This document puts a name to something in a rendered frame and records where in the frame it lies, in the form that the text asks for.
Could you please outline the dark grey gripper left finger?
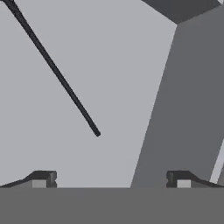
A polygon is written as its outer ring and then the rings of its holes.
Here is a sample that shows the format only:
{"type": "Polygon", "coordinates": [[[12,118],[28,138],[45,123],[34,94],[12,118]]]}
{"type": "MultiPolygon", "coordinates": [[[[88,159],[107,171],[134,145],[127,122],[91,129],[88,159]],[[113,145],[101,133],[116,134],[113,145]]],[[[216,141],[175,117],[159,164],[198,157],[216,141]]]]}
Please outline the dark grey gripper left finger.
{"type": "Polygon", "coordinates": [[[0,185],[0,188],[56,188],[56,171],[33,171],[23,179],[0,185]]]}

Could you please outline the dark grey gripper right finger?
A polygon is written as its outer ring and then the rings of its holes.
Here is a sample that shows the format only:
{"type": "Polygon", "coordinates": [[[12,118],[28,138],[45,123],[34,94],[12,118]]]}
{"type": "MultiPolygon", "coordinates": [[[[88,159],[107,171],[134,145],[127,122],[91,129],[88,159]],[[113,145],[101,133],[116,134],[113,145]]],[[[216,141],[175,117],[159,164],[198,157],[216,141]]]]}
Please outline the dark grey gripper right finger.
{"type": "Polygon", "coordinates": [[[224,185],[218,185],[204,179],[200,179],[190,171],[168,171],[166,173],[167,188],[224,188],[224,185]]]}

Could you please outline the black ladle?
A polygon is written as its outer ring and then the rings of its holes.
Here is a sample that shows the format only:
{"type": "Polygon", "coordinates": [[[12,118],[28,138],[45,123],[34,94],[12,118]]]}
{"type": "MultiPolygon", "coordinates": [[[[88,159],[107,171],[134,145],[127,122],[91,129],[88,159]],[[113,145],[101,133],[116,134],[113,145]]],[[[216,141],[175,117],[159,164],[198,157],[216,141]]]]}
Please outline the black ladle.
{"type": "Polygon", "coordinates": [[[34,30],[31,28],[27,20],[25,19],[25,16],[23,15],[22,11],[19,9],[17,3],[15,0],[0,0],[0,2],[3,2],[6,7],[9,9],[9,11],[12,13],[12,15],[15,17],[15,19],[20,23],[28,37],[30,38],[31,42],[36,46],[39,53],[42,55],[43,59],[47,63],[47,65],[51,68],[52,72],[55,74],[57,79],[59,80],[62,87],[66,90],[68,95],[70,96],[73,103],[76,105],[77,109],[80,111],[80,113],[83,115],[84,119],[86,120],[88,126],[90,129],[94,132],[94,134],[99,137],[101,135],[100,130],[97,128],[94,120],[91,118],[87,110],[84,108],[83,104],[81,103],[78,96],[75,94],[69,83],[67,82],[66,78],[62,74],[62,72],[58,69],[56,64],[54,63],[52,57],[49,55],[47,50],[44,48],[42,43],[40,42],[39,38],[35,34],[34,30]]]}

